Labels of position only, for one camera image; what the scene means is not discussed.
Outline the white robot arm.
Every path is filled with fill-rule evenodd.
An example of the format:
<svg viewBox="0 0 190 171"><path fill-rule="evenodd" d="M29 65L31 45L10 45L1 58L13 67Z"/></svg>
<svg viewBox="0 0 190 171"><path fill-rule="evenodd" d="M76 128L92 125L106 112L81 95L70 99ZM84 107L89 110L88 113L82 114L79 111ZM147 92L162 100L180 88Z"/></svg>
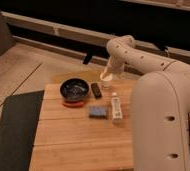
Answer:
<svg viewBox="0 0 190 171"><path fill-rule="evenodd" d="M109 40L103 71L120 74L130 64L143 74L130 101L134 171L190 171L190 65L135 44L130 35Z"/></svg>

